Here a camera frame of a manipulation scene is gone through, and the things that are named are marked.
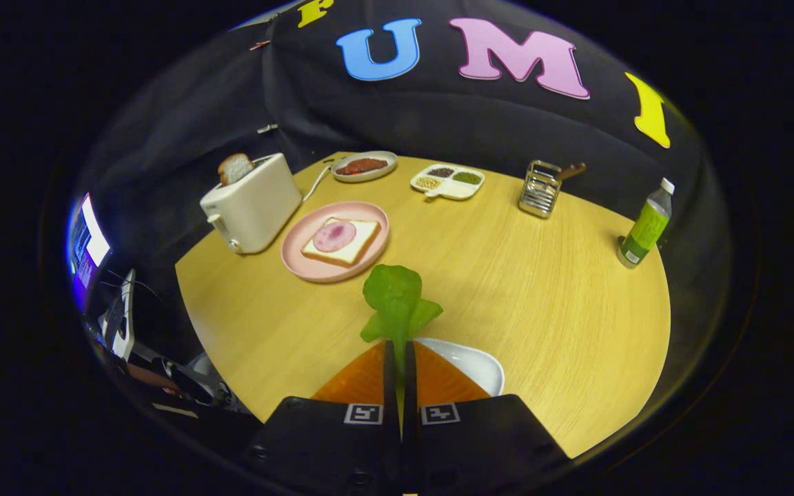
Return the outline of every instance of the letter m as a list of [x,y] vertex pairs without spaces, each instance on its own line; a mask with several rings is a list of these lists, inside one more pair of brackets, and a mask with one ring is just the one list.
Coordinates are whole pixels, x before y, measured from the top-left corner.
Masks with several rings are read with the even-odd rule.
[[523,82],[540,60],[542,71],[536,81],[541,87],[580,100],[590,98],[590,91],[580,82],[574,45],[570,42],[547,32],[533,31],[520,45],[488,20],[459,18],[449,24],[464,34],[467,65],[459,73],[465,78],[500,78],[501,70],[495,69],[489,58],[492,54],[514,79]]

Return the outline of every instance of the computer monitor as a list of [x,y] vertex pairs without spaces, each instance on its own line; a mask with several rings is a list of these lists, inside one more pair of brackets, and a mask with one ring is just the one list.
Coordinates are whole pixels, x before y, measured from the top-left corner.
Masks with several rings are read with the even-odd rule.
[[82,313],[88,311],[91,286],[94,285],[98,270],[110,257],[110,244],[103,236],[94,208],[91,194],[85,194],[72,214],[68,238],[67,260],[72,274],[72,295]]

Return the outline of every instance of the beans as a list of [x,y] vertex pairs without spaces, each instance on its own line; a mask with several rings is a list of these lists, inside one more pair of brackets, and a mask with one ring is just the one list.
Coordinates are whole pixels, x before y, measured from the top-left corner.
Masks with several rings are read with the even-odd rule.
[[453,176],[453,179],[463,183],[470,183],[470,185],[479,185],[482,181],[482,178],[470,172],[459,172]]
[[429,170],[428,174],[431,176],[437,176],[438,178],[448,178],[448,176],[453,173],[453,169],[448,169],[448,167],[439,167],[439,169]]
[[416,186],[423,189],[434,189],[443,182],[440,179],[434,178],[417,178],[416,179]]

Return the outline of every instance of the letter u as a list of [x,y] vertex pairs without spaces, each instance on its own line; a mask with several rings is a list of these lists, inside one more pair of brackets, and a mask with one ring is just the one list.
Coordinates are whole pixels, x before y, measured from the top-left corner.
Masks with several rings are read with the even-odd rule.
[[343,50],[345,69],[352,78],[360,81],[381,81],[396,78],[409,72],[418,63],[418,39],[416,26],[422,24],[421,19],[398,19],[384,26],[384,31],[394,35],[397,45],[397,56],[391,62],[375,63],[369,56],[369,37],[371,29],[349,32],[336,41]]

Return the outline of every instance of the lettuce leaf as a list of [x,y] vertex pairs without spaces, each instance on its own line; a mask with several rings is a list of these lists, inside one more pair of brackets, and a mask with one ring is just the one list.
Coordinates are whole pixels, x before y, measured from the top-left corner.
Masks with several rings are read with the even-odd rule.
[[373,267],[363,283],[363,298],[376,312],[363,326],[361,339],[394,342],[397,370],[405,373],[406,343],[443,313],[443,307],[422,299],[422,277],[404,266]]

